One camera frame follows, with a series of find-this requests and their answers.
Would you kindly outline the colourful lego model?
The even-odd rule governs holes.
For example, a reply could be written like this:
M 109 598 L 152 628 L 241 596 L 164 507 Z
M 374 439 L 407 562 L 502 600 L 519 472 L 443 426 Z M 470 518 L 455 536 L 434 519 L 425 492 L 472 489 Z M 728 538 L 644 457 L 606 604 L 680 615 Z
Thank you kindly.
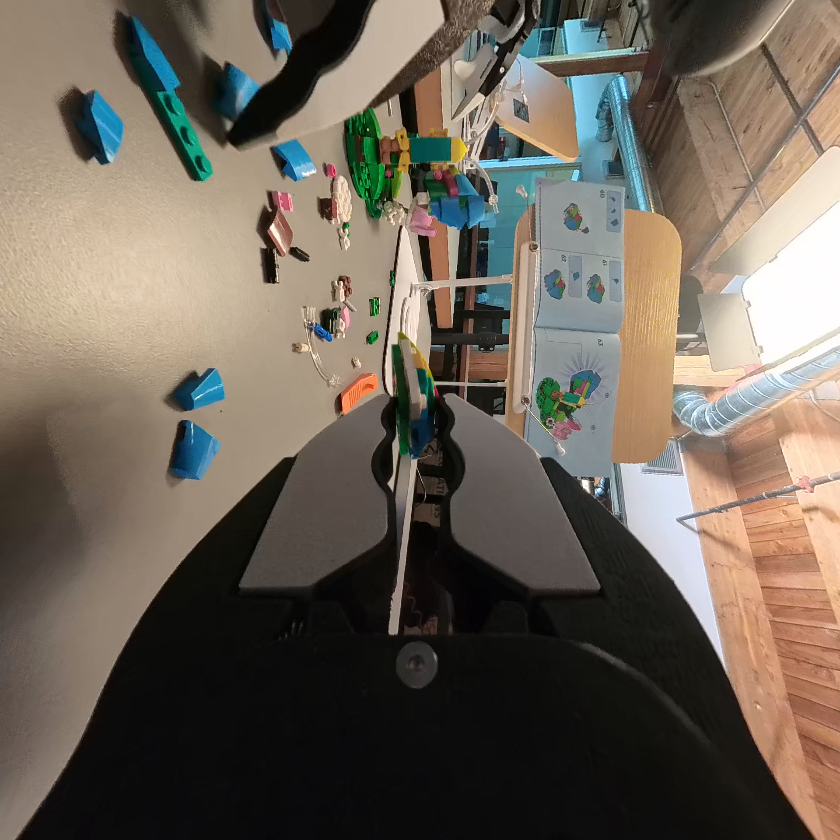
M 459 137 L 445 133 L 419 135 L 399 129 L 393 136 L 378 141 L 379 162 L 385 181 L 392 186 L 398 175 L 409 175 L 426 165 L 423 190 L 411 204 L 404 205 L 394 197 L 384 200 L 381 214 L 394 226 L 405 227 L 418 237 L 434 238 L 437 225 L 456 230 L 479 226 L 487 213 L 496 213 L 498 199 L 492 182 L 474 160 L 467 159 L 467 146 Z M 484 179 L 489 196 L 473 186 L 458 164 L 467 163 Z

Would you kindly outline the lego instruction booklet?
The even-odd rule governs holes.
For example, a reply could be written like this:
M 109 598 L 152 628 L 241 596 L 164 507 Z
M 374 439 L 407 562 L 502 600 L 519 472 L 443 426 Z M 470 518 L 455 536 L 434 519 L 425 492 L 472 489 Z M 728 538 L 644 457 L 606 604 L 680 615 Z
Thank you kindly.
M 526 440 L 571 475 L 613 464 L 625 313 L 625 190 L 539 178 Z

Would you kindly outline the metal rod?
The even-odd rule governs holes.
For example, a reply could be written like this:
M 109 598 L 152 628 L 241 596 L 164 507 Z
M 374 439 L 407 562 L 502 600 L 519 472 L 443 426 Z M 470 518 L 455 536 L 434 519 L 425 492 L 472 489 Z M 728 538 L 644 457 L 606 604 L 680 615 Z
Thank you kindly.
M 798 494 L 813 494 L 818 487 L 833 484 L 839 481 L 839 471 L 832 472 L 824 476 L 815 478 L 802 477 L 795 484 L 766 490 L 750 497 L 740 498 L 733 501 L 724 502 L 722 504 L 712 506 L 699 511 L 693 511 L 675 519 L 677 523 L 692 522 L 699 518 L 704 518 L 718 513 L 724 513 L 730 510 L 747 507 L 762 501 L 770 501 L 779 498 L 796 498 Z

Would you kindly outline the silver ventilation duct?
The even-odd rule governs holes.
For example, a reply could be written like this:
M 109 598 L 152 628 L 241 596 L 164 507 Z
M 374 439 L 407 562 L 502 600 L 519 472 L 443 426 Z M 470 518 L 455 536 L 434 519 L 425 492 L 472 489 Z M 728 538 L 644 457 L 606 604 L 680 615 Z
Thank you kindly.
M 616 141 L 628 201 L 640 212 L 662 214 L 663 207 L 647 153 L 637 133 L 631 111 L 631 93 L 627 79 L 616 74 L 602 91 L 595 110 L 597 137 L 601 142 Z
M 673 415 L 693 434 L 724 438 L 820 384 L 836 379 L 838 372 L 839 349 L 835 347 L 789 369 L 771 369 L 752 375 L 713 401 L 697 389 L 678 386 L 673 398 Z

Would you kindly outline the clear curved lego piece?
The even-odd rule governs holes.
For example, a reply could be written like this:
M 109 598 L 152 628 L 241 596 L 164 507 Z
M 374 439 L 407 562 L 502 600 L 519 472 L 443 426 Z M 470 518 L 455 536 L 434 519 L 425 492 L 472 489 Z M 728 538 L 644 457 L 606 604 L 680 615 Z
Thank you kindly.
M 315 307 L 304 306 L 301 308 L 304 328 L 307 332 L 308 352 L 316 372 L 324 383 L 331 389 L 337 390 L 340 387 L 340 378 L 330 372 L 322 362 L 319 346 L 320 343 L 330 343 L 333 340 L 331 332 L 326 330 L 320 323 L 319 314 Z

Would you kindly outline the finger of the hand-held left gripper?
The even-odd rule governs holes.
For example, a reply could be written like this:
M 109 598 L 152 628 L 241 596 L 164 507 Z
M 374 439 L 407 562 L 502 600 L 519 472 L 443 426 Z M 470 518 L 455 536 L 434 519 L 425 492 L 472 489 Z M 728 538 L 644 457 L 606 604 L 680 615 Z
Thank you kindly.
M 297 38 L 227 132 L 231 146 L 302 140 L 362 112 L 444 25 L 439 1 L 339 1 Z

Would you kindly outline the white round lego flower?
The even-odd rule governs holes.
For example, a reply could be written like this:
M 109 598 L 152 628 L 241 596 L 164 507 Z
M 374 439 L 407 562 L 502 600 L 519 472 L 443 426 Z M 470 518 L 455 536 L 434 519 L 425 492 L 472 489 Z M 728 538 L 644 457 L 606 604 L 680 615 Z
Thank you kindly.
M 342 175 L 331 180 L 330 195 L 320 197 L 318 208 L 321 217 L 332 225 L 347 225 L 352 218 L 352 192 L 350 184 Z

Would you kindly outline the multicolour lego plate assembly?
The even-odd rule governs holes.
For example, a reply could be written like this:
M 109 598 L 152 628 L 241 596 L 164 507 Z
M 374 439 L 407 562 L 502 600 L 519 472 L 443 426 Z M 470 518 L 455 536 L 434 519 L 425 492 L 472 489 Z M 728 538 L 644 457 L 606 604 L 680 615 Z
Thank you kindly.
M 417 460 L 436 435 L 438 393 L 424 356 L 404 332 L 392 346 L 392 372 L 400 454 Z

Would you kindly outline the dark dome object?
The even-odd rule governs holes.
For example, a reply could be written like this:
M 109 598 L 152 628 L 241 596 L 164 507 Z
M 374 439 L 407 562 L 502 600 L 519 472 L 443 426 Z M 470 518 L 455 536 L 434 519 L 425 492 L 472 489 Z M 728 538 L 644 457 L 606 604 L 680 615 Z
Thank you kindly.
M 652 34 L 672 77 L 706 77 L 761 47 L 793 1 L 649 1 Z

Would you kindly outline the white book holder frame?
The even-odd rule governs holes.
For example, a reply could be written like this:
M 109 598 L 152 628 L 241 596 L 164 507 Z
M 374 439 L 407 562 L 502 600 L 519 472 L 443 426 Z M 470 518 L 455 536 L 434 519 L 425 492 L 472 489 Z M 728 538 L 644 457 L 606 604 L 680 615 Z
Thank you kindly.
M 537 308 L 537 286 L 540 268 L 540 246 L 534 240 L 524 241 L 514 260 L 514 270 L 504 276 L 468 278 L 462 280 L 421 281 L 410 286 L 406 299 L 423 302 L 433 291 L 457 287 L 475 287 L 483 283 L 511 286 L 512 310 L 509 333 L 452 333 L 444 341 L 473 345 L 480 342 L 507 341 L 507 372 L 502 381 L 443 381 L 438 387 L 450 387 L 469 392 L 470 388 L 504 389 L 506 392 L 505 422 L 518 434 L 523 434 L 524 416 L 532 406 L 534 323 Z

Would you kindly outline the cluster of small lego pieces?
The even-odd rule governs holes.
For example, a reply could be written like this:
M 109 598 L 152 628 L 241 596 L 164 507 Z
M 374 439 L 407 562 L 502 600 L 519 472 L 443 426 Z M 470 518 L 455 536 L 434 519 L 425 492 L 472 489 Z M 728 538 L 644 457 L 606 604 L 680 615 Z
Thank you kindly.
M 356 312 L 352 303 L 352 280 L 348 275 L 338 275 L 330 283 L 330 305 L 321 310 L 313 306 L 302 308 L 305 328 L 317 340 L 332 342 L 346 337 L 352 316 Z

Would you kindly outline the white light panel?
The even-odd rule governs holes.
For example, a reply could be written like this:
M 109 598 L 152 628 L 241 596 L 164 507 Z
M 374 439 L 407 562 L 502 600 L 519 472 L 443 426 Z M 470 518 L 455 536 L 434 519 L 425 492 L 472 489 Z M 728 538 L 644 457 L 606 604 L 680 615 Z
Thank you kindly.
M 756 365 L 838 348 L 839 148 L 828 148 L 710 265 L 742 278 Z

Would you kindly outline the blue lego slope piece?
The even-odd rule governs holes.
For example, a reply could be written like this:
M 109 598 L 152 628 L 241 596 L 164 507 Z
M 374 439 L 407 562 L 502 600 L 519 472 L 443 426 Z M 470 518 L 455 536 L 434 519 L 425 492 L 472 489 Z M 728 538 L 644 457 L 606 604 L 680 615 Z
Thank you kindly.
M 215 108 L 224 119 L 233 123 L 259 89 L 260 84 L 251 76 L 226 62 L 217 84 Z
M 292 40 L 286 17 L 279 1 L 263 1 L 269 47 L 273 53 L 290 53 Z
M 113 163 L 121 150 L 124 125 L 101 93 L 91 89 L 80 97 L 76 125 L 101 165 Z
M 312 158 L 298 140 L 277 143 L 270 147 L 280 165 L 281 173 L 294 182 L 300 182 L 318 171 Z
M 223 377 L 215 367 L 193 374 L 173 391 L 171 399 L 184 412 L 223 402 L 226 399 Z
M 220 442 L 194 421 L 178 423 L 172 450 L 170 472 L 182 480 L 202 480 L 219 450 Z

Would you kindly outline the green lego plate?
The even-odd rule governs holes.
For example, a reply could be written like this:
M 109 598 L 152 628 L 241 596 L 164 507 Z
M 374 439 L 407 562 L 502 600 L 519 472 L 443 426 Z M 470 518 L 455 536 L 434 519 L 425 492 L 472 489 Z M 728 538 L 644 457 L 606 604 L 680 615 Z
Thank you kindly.
M 196 182 L 205 182 L 214 169 L 178 95 L 181 81 L 150 32 L 135 17 L 128 24 L 129 59 L 150 103 Z

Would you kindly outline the green round lego base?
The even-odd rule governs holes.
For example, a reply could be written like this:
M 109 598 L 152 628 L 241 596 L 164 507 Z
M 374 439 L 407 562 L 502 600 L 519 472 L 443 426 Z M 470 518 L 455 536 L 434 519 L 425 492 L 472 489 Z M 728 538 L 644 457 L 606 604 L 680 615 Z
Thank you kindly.
M 353 189 L 367 213 L 379 219 L 385 202 L 393 199 L 394 170 L 380 159 L 382 130 L 373 108 L 346 120 L 343 137 Z

